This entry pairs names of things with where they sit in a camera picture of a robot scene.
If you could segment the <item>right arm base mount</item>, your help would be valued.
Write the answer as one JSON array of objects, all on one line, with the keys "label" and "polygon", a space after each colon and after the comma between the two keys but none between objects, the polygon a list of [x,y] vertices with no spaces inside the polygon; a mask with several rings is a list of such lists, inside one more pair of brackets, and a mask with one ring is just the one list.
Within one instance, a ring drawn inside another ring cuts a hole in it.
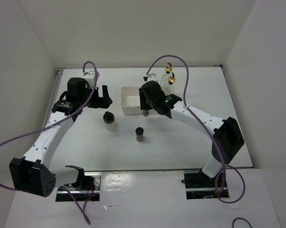
[{"label": "right arm base mount", "polygon": [[216,199],[218,196],[229,198],[226,184],[223,191],[219,193],[215,188],[215,178],[209,178],[201,171],[184,171],[181,183],[185,186],[188,200]]}]

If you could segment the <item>spice jar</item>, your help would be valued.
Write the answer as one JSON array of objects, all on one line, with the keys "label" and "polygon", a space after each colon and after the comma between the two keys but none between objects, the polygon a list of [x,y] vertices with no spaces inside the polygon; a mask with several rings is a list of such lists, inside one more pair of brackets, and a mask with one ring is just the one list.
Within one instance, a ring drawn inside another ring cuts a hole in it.
[{"label": "spice jar", "polygon": [[137,127],[135,129],[135,134],[136,134],[136,140],[137,142],[142,142],[143,141],[143,133],[144,133],[144,130],[142,127]]},{"label": "spice jar", "polygon": [[150,110],[142,110],[142,114],[145,117],[148,117],[150,115]]}]

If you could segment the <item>glass oil bottle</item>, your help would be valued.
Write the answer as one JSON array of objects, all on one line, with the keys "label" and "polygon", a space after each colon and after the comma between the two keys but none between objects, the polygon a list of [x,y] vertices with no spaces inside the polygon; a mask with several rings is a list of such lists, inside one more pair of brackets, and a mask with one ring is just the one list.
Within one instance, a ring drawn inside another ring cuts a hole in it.
[{"label": "glass oil bottle", "polygon": [[171,74],[168,76],[167,84],[166,86],[166,95],[174,94],[174,83],[175,83],[175,74],[171,72]]},{"label": "glass oil bottle", "polygon": [[171,63],[167,63],[167,64],[168,65],[165,67],[165,73],[161,76],[161,79],[160,79],[160,86],[161,86],[162,91],[164,93],[166,92],[166,86],[165,85],[167,84],[168,76],[172,72],[172,64]]}]

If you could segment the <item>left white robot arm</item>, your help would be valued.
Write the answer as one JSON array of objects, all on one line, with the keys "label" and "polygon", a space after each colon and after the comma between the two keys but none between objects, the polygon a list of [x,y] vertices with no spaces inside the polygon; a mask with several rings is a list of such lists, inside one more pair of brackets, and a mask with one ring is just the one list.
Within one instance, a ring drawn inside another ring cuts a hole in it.
[{"label": "left white robot arm", "polygon": [[108,87],[93,87],[93,78],[73,77],[67,82],[67,90],[54,104],[46,130],[42,131],[32,147],[20,158],[13,158],[9,164],[16,190],[47,197],[54,188],[62,186],[80,190],[85,186],[84,169],[74,165],[66,170],[49,170],[51,160],[66,132],[72,127],[83,108],[107,109],[112,104]]}]

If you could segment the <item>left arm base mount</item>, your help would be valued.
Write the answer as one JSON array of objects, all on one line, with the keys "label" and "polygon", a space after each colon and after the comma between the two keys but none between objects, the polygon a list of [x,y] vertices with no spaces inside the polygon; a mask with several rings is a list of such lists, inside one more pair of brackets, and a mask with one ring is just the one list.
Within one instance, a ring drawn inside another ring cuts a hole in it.
[{"label": "left arm base mount", "polygon": [[70,191],[79,202],[99,201],[102,174],[100,172],[85,172],[81,182],[66,184],[64,187]]}]

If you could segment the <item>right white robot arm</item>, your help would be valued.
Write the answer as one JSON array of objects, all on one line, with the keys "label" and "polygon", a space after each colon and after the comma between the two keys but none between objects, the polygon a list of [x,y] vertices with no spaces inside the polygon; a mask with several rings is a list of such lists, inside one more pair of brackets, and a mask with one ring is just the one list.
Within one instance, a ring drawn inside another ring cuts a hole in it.
[{"label": "right white robot arm", "polygon": [[155,110],[157,114],[181,121],[210,138],[211,156],[201,168],[199,181],[205,187],[211,186],[222,164],[230,164],[244,145],[244,138],[238,122],[212,116],[191,105],[186,105],[177,95],[166,95],[155,81],[146,82],[139,88],[140,108]]}]

